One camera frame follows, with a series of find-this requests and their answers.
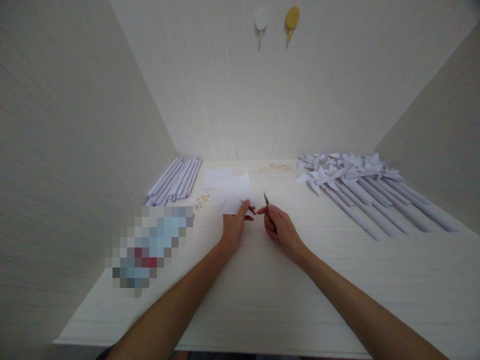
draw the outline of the pile of paper tubes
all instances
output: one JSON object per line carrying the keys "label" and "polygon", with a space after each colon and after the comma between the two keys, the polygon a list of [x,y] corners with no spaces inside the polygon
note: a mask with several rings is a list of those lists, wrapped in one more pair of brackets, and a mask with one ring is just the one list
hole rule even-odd
{"label": "pile of paper tubes", "polygon": [[[431,202],[425,196],[408,186],[400,172],[381,161],[379,155],[357,156],[353,153],[313,154],[300,156],[298,170],[302,173],[296,183],[308,183],[320,196],[325,192],[350,218],[362,227],[372,238],[380,237],[352,207],[361,209],[388,236],[393,237],[393,225],[404,234],[411,235],[408,220],[424,233],[435,231],[433,222],[448,232],[458,229],[449,221],[436,215]],[[389,210],[394,207],[403,216]]]}
{"label": "pile of paper tubes", "polygon": [[146,194],[149,199],[145,206],[165,206],[168,201],[174,203],[176,200],[188,198],[201,164],[201,158],[193,157],[183,161],[181,157],[176,157]]}

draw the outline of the person's right hand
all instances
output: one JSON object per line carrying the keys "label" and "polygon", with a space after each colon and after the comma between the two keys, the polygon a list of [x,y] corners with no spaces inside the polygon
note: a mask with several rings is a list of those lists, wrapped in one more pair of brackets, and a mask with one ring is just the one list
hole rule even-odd
{"label": "person's right hand", "polygon": [[264,206],[257,211],[257,214],[264,214],[263,223],[266,233],[271,239],[280,243],[283,253],[294,263],[309,251],[286,212],[274,205],[269,205],[269,210]]}

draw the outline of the table surface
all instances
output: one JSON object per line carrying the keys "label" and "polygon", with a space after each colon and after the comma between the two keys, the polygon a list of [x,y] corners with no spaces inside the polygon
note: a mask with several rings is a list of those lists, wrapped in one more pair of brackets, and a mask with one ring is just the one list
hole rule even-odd
{"label": "table surface", "polygon": [[[297,160],[204,161],[189,199],[203,192],[208,169],[249,172],[257,207],[263,191],[289,213],[307,246],[333,269],[453,359],[480,356],[480,236],[451,218],[460,231],[383,233],[374,241],[325,194],[294,183]],[[215,197],[214,190],[208,192]],[[354,208],[372,227],[377,227]],[[222,219],[215,201],[195,211],[193,237],[137,299],[108,295],[105,273],[84,299],[57,344],[109,346],[216,244]],[[239,251],[225,266],[181,338],[179,350],[370,356],[315,284],[269,240],[259,217],[245,225]]]}

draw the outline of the person's left hand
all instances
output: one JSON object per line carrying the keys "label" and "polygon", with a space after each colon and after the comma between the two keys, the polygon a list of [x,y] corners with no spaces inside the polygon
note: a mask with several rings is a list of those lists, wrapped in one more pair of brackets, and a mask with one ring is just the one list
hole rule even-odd
{"label": "person's left hand", "polygon": [[[253,217],[245,215],[249,206],[250,200],[244,200],[236,215],[223,214],[223,234],[220,243],[227,245],[234,252],[240,247],[245,221],[254,220]],[[251,207],[250,211],[256,214],[255,207]]]}

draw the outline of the hand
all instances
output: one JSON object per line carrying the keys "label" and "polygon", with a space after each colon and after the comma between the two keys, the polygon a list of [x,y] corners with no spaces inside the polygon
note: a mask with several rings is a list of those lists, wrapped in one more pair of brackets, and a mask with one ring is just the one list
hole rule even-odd
{"label": "hand", "polygon": [[245,215],[249,208],[255,215],[255,207],[250,207],[250,200],[243,201],[236,215],[223,214],[223,234],[219,243],[226,245],[233,252],[240,247],[245,221],[254,220],[253,217]]}
{"label": "hand", "polygon": [[274,205],[270,205],[269,210],[264,206],[258,210],[257,214],[264,214],[263,223],[266,233],[275,242],[280,243],[283,253],[294,263],[297,263],[302,255],[309,251],[286,212]]}

